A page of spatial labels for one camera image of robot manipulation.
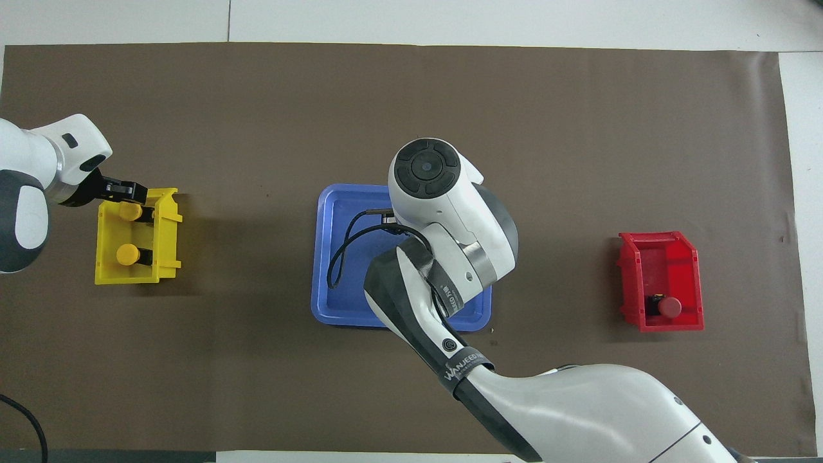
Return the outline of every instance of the black cord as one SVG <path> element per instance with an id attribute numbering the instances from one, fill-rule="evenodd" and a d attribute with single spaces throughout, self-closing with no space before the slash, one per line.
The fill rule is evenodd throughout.
<path id="1" fill-rule="evenodd" d="M 365 215 L 364 213 L 360 213 L 362 215 L 358 214 L 357 216 L 355 216 L 355 220 L 357 218 L 363 217 L 363 215 Z M 364 228 L 363 230 L 360 230 L 359 232 L 355 233 L 354 235 L 348 236 L 349 232 L 351 232 L 351 228 L 354 226 L 354 221 L 355 220 L 352 220 L 351 223 L 349 224 L 349 229 L 346 231 L 346 238 L 343 240 L 343 243 L 340 245 L 340 247 L 337 248 L 337 252 L 334 253 L 334 256 L 332 257 L 332 260 L 330 260 L 329 263 L 328 263 L 328 272 L 326 272 L 326 284 L 331 289 L 336 288 L 337 285 L 340 284 L 340 278 L 343 275 L 343 258 L 342 258 L 342 256 L 344 256 L 344 254 L 346 253 L 346 248 L 352 242 L 354 242 L 354 240 L 356 240 L 357 238 L 360 238 L 361 236 L 365 235 L 366 233 L 371 233 L 371 232 L 374 232 L 376 230 L 383 230 L 384 232 L 408 233 L 408 234 L 413 235 L 414 237 L 416 237 L 418 240 L 420 240 L 421 243 L 423 243 L 423 245 L 425 246 L 425 248 L 427 250 L 429 250 L 429 252 L 431 252 L 431 244 L 429 244 L 429 240 L 426 240 L 425 236 L 423 236 L 419 231 L 415 230 L 414 228 L 407 227 L 407 226 L 401 225 L 399 223 L 381 223 L 379 225 L 374 225 L 372 227 Z M 335 280 L 332 281 L 332 269 L 334 269 L 334 264 L 337 262 L 337 259 L 340 259 L 340 271 L 337 273 L 337 278 L 335 278 Z"/>
<path id="2" fill-rule="evenodd" d="M 346 241 L 348 241 L 349 235 L 351 234 L 351 229 L 355 226 L 355 222 L 357 222 L 357 220 L 360 219 L 360 217 L 363 217 L 365 215 L 370 215 L 370 214 L 377 214 L 377 212 L 375 212 L 376 210 L 377 209 L 367 209 L 365 211 L 358 212 L 357 215 L 355 215 L 354 218 L 352 218 L 351 222 L 349 222 L 349 227 L 346 229 L 346 235 L 343 237 L 343 242 L 345 243 Z M 329 263 L 329 265 L 328 265 L 329 272 L 331 272 L 331 268 L 332 268 L 333 264 L 334 264 L 333 261 Z M 328 282 L 328 276 L 326 277 L 326 284 L 328 284 L 328 286 L 330 288 L 332 288 L 332 289 L 337 288 L 337 285 L 340 284 L 340 278 L 343 276 L 343 265 L 345 265 L 345 264 L 346 264 L 346 250 L 344 248 L 342 254 L 340 255 L 340 270 L 337 271 L 337 278 L 334 279 L 334 283 L 329 283 Z"/>
<path id="3" fill-rule="evenodd" d="M 43 434 L 43 429 L 40 427 L 40 422 L 37 421 L 37 418 L 35 418 L 35 416 L 26 407 L 18 404 L 12 399 L 9 399 L 5 395 L 0 394 L 0 400 L 22 413 L 27 419 L 29 419 L 31 425 L 35 427 L 37 439 L 40 441 L 40 461 L 47 463 L 47 461 L 49 461 L 49 447 L 46 446 L 46 436 Z"/>

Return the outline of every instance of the yellow plastic bin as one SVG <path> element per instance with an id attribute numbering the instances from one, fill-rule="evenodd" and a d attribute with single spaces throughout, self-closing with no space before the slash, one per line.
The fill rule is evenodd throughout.
<path id="1" fill-rule="evenodd" d="M 158 283 L 177 276 L 177 224 L 183 216 L 177 213 L 174 193 L 176 188 L 148 190 L 145 208 L 154 209 L 151 220 L 141 218 L 144 209 L 136 204 L 100 204 L 95 284 Z"/>

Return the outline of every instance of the brown mat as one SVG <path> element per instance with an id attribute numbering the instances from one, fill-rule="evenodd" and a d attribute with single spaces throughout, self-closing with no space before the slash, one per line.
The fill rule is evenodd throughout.
<path id="1" fill-rule="evenodd" d="M 335 44 L 7 47 L 0 116 L 82 112 L 104 174 L 175 186 L 174 281 L 93 284 L 96 207 L 55 208 L 0 278 L 0 391 L 54 447 L 503 452 L 388 331 L 309 311 L 331 183 L 384 184 L 448 139 L 518 223 L 518 268 L 467 337 L 510 376 L 568 362 L 652 373 L 727 445 L 815 453 L 778 57 Z M 618 232 L 680 230 L 707 328 L 618 314 Z M 0 411 L 0 447 L 33 433 Z"/>

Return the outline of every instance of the circular button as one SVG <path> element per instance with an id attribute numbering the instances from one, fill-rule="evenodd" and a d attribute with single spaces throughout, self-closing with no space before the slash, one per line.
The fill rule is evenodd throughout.
<path id="1" fill-rule="evenodd" d="M 676 297 L 664 297 L 658 304 L 660 314 L 667 318 L 677 318 L 683 311 L 683 305 Z"/>
<path id="2" fill-rule="evenodd" d="M 126 243 L 117 248 L 117 261 L 120 265 L 134 265 L 140 259 L 140 250 L 132 243 Z"/>
<path id="3" fill-rule="evenodd" d="M 456 348 L 458 348 L 458 344 L 454 342 L 454 339 L 443 339 L 443 349 L 445 349 L 446 352 L 452 352 Z"/>
<path id="4" fill-rule="evenodd" d="M 443 159 L 434 150 L 418 152 L 411 160 L 411 173 L 420 180 L 432 180 L 443 171 Z"/>
<path id="5" fill-rule="evenodd" d="M 120 218 L 126 222 L 134 222 L 138 220 L 143 214 L 143 208 L 140 204 L 135 203 L 120 203 Z"/>

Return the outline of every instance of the red bin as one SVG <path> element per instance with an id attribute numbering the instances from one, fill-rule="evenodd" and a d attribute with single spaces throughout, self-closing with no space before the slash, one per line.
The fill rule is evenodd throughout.
<path id="1" fill-rule="evenodd" d="M 702 330 L 697 249 L 679 231 L 620 237 L 625 320 L 641 332 Z"/>

